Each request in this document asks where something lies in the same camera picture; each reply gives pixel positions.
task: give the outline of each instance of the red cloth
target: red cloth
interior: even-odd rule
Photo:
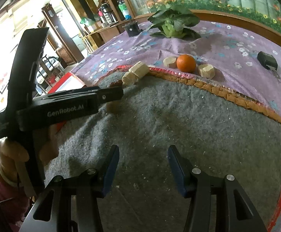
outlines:
[[[24,219],[29,207],[29,198],[25,195],[23,187],[18,191],[16,187],[7,184],[0,174],[0,201],[12,197],[16,199],[1,203],[1,208],[12,230],[18,232],[20,228],[16,223]]]

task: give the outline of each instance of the purple tablecloth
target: purple tablecloth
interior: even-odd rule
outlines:
[[[149,25],[143,23],[140,28]],[[218,84],[257,99],[281,115],[281,81],[257,60],[260,51],[273,55],[281,77],[280,46],[256,33],[222,23],[201,21],[193,29],[202,38],[195,41],[153,38],[146,31],[129,38],[124,32],[85,58],[72,73],[90,85],[116,66],[142,61],[165,68],[165,57],[190,54],[198,64],[210,63],[220,71],[213,78]],[[281,231],[281,214],[272,231]]]

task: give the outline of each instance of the gray fabric mat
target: gray fabric mat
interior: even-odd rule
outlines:
[[[100,86],[123,74],[111,74]],[[183,230],[190,200],[175,188],[166,156],[172,144],[209,175],[233,174],[268,224],[281,186],[281,124],[205,90],[152,76],[124,89],[123,99],[107,109],[67,122],[57,134],[59,157],[46,170],[47,182],[58,174],[77,176],[112,144],[120,147],[112,191],[98,200],[105,232]]]

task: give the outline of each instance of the orange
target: orange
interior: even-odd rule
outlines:
[[[180,55],[177,58],[177,68],[182,72],[194,72],[197,64],[194,58],[188,54]]]

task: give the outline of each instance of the silver bolt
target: silver bolt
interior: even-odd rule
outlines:
[[[231,175],[231,174],[228,174],[228,175],[227,175],[227,179],[228,179],[229,181],[234,181],[234,180],[235,180],[235,177],[234,177],[233,175]]]
[[[87,174],[95,174],[96,171],[97,170],[95,168],[89,168],[89,169],[87,169]]]
[[[199,168],[193,168],[192,173],[200,174],[200,169]]]
[[[57,175],[57,176],[55,176],[55,177],[53,178],[53,181],[54,181],[54,182],[60,182],[62,179],[63,179],[62,176]]]

